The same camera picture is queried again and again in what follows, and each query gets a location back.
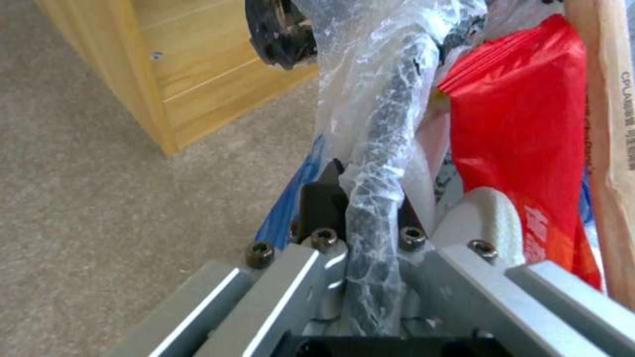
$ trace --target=brown paper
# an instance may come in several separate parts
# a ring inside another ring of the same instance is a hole
[[[635,79],[625,5],[565,3],[587,45],[588,160],[608,294],[635,310]]]

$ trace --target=red plastic bag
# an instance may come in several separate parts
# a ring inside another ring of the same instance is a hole
[[[465,191],[505,193],[528,262],[553,260],[592,286],[600,275],[578,215],[584,169],[586,52],[564,17],[486,43],[439,86]]]

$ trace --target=hex socket bolt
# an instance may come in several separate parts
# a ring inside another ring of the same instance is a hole
[[[252,269],[265,269],[274,261],[274,247],[269,242],[253,242],[244,253],[247,265]]]
[[[311,246],[320,253],[326,253],[337,242],[337,232],[330,228],[318,228],[311,233]]]
[[[403,227],[399,231],[399,247],[406,252],[415,252],[424,247],[428,235],[421,228]]]
[[[481,258],[485,259],[488,263],[491,263],[494,259],[496,259],[496,257],[498,257],[496,247],[488,241],[474,239],[467,244],[467,247],[474,253],[478,254]]]

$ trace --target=bubble wrap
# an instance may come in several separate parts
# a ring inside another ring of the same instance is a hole
[[[312,22],[320,64],[316,131],[340,178],[349,265],[344,319],[355,335],[398,332],[396,255],[401,179],[427,105],[439,47],[483,0],[295,0]]]
[[[542,0],[493,0],[487,17],[485,36],[494,39],[512,32],[531,29],[546,18],[565,13],[562,3],[545,4]]]

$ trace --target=wooden furniture panel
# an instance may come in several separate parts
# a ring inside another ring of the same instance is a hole
[[[244,0],[36,1],[167,154],[317,72],[264,65]]]

